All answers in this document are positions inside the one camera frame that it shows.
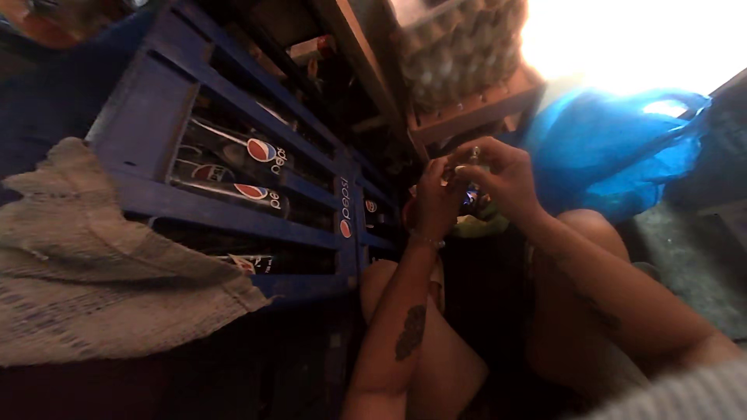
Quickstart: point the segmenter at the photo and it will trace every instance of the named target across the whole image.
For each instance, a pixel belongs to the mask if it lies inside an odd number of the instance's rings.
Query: pepsi crate
[[[86,139],[126,214],[238,256],[278,305],[349,292],[369,247],[397,249],[365,228],[368,195],[398,223],[386,179],[190,1],[159,11]]]

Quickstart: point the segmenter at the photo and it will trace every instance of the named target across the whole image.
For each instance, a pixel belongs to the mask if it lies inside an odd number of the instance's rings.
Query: thigh
[[[378,261],[361,278],[361,307],[371,322],[384,288],[397,269]],[[428,297],[421,358],[408,392],[409,412],[416,419],[455,419],[480,390],[488,366],[449,326]]]
[[[628,260],[624,243],[599,213],[572,211],[559,219]],[[573,388],[592,403],[648,382],[633,360],[602,333],[600,320],[547,256],[535,253],[532,272],[536,308],[527,340],[527,361],[537,374]]]

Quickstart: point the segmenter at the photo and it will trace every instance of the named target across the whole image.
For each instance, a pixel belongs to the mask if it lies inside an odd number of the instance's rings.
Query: blue plastic crate
[[[215,55],[230,61],[242,82],[259,86],[265,96],[282,104],[329,147],[326,150],[317,148],[221,75],[211,66]],[[209,92],[214,100],[231,108],[270,136],[273,142],[329,172],[333,178],[330,191],[287,170],[281,171],[275,185],[268,186],[281,193],[304,197],[333,213],[333,231],[294,223],[169,184],[176,150],[200,92]],[[190,1],[172,1],[164,5],[87,140],[116,180],[125,211],[335,252],[334,274],[252,276],[252,281],[267,296],[285,296],[279,303],[316,300],[348,292],[357,286],[358,276],[367,263],[366,247],[396,250],[390,241],[367,234],[363,224],[364,189],[386,202],[395,213],[398,211],[391,189],[382,191],[366,179],[362,166],[376,177],[379,185],[387,185],[383,176],[360,154],[343,145],[310,110]]]

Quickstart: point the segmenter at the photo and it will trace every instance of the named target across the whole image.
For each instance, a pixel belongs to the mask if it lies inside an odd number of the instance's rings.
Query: arm tattoo
[[[593,297],[581,294],[578,291],[574,291],[573,295],[586,305],[586,308],[597,318],[600,324],[611,330],[619,330],[622,325],[620,318],[612,315],[609,312],[605,312],[600,306],[599,302],[594,300]]]
[[[405,330],[397,339],[397,347],[394,348],[398,362],[412,354],[423,341],[423,331],[425,331],[425,305],[416,305],[407,311],[405,319]]]

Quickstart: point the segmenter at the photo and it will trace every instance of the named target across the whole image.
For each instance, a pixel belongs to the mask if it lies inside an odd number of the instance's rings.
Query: bracelet
[[[446,246],[446,242],[444,242],[443,240],[434,241],[431,238],[426,238],[425,236],[422,236],[421,234],[417,233],[415,229],[410,229],[410,236],[420,239],[421,241],[426,241],[428,244],[430,244],[430,246],[434,247],[436,250],[440,250],[441,248]]]

